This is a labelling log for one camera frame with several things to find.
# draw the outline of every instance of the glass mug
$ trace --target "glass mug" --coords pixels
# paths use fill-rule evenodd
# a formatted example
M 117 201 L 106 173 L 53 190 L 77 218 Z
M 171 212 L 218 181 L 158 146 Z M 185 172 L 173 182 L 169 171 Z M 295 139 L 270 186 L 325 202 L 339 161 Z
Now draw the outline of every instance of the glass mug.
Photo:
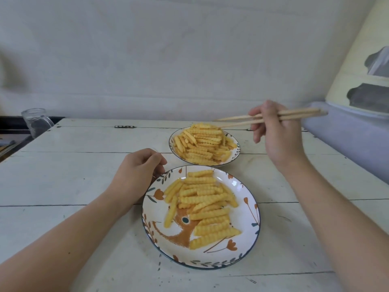
M 54 123 L 46 116 L 44 108 L 30 108 L 22 111 L 22 117 L 26 121 L 32 138 L 37 138 L 43 132 L 54 126 Z

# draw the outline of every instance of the plate of french fries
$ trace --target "plate of french fries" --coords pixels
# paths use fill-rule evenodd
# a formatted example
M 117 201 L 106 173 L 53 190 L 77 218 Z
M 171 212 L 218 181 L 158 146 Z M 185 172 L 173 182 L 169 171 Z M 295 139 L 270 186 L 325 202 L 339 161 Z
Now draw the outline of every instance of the plate of french fries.
M 261 226 L 247 187 L 231 174 L 201 165 L 158 177 L 143 200 L 142 221 L 160 252 L 195 269 L 238 262 L 253 248 Z
M 221 128 L 203 123 L 174 132 L 169 147 L 185 162 L 212 167 L 231 163 L 240 154 L 235 137 Z

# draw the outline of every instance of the person's left arm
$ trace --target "person's left arm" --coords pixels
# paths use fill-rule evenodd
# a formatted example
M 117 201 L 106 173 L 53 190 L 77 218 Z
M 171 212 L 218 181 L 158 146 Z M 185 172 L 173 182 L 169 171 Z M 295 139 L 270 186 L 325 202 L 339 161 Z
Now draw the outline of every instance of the person's left arm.
M 0 265 L 0 291 L 67 292 L 110 228 L 166 163 L 151 149 L 127 155 L 105 192 Z

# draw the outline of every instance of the forearm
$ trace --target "forearm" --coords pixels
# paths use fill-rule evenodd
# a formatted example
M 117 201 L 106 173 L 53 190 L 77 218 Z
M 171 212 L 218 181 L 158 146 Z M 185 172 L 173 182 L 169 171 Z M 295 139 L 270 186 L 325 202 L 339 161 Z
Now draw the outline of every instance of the forearm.
M 389 287 L 389 236 L 308 162 L 284 176 L 349 291 Z
M 68 291 L 114 223 L 125 213 L 104 193 L 0 265 L 0 290 Z

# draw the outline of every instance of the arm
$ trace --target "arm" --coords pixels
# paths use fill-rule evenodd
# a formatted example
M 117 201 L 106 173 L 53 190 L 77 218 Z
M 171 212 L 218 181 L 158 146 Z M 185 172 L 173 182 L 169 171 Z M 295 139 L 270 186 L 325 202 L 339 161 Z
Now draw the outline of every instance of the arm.
M 348 291 L 383 292 L 389 287 L 389 235 L 338 192 L 308 161 L 298 121 L 279 122 L 284 106 L 267 101 L 264 125 L 253 125 L 254 141 L 266 134 L 266 151 L 291 185 L 332 266 Z
M 0 265 L 0 291 L 67 292 L 110 228 L 166 163 L 151 149 L 127 155 L 104 193 Z

